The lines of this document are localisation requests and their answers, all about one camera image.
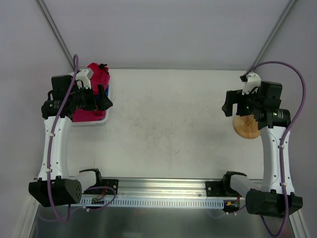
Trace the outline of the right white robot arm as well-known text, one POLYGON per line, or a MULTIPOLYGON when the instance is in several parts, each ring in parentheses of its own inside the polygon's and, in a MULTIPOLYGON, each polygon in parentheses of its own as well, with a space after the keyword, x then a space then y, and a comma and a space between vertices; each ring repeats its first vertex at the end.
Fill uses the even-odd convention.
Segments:
POLYGON ((283 218, 298 211, 303 199, 295 195, 288 157, 288 138, 291 124, 290 112, 281 109, 282 85, 263 81, 249 94, 230 90, 222 110, 232 116, 237 105, 238 116, 252 115, 258 123, 263 144, 264 173, 261 186, 253 183, 246 174, 227 172, 223 176, 222 192, 227 196, 239 193, 246 200, 248 213, 283 218))

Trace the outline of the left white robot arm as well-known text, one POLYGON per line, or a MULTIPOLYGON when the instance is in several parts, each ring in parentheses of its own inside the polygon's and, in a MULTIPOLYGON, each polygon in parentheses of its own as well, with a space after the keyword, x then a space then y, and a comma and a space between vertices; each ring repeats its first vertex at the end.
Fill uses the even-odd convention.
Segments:
POLYGON ((104 182, 98 169, 81 170, 72 177, 67 166, 68 134, 78 110, 105 111, 113 103, 106 87, 85 86, 83 79, 71 75, 51 78, 52 90, 41 107, 45 126, 45 145, 38 178, 28 185, 29 193, 44 207, 77 204, 82 193, 102 191, 104 182))

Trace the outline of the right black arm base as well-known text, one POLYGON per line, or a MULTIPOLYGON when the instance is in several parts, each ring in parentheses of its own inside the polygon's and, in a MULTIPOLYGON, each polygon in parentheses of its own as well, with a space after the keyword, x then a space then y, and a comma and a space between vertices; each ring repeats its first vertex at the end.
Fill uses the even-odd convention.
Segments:
POLYGON ((230 194, 224 188, 222 181, 206 181, 205 182, 207 197, 229 197, 230 194))

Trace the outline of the pink cap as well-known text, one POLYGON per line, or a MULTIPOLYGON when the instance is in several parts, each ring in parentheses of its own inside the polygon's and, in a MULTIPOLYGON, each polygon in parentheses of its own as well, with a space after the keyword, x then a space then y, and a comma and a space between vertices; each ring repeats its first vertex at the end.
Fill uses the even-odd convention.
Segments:
POLYGON ((77 125, 98 124, 105 122, 106 117, 106 111, 99 111, 98 109, 94 111, 77 109, 75 114, 73 115, 73 122, 77 125))
POLYGON ((87 68, 90 68, 93 72, 90 81, 94 95, 99 94, 99 84, 103 85, 104 90, 106 91, 110 80, 107 64, 98 64, 93 62, 89 64, 87 68))

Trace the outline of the wooden hat stand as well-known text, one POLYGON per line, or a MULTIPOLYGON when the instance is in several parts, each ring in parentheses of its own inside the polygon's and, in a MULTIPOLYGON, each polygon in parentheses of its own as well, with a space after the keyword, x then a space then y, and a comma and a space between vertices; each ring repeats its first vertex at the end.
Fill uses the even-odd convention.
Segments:
POLYGON ((236 116, 233 120, 233 128, 235 132, 245 139, 255 139, 260 136, 258 122, 253 115, 236 116))

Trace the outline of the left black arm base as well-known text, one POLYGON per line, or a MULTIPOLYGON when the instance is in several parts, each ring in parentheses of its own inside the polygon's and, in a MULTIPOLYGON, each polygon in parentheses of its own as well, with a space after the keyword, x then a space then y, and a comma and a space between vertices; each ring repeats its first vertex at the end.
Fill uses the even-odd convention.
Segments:
POLYGON ((105 195, 113 195, 113 191, 118 193, 118 184, 119 180, 117 179, 109 179, 103 178, 101 181, 97 182, 95 185, 91 186, 92 189, 87 189, 84 194, 93 194, 93 195, 101 195, 105 190, 105 195))

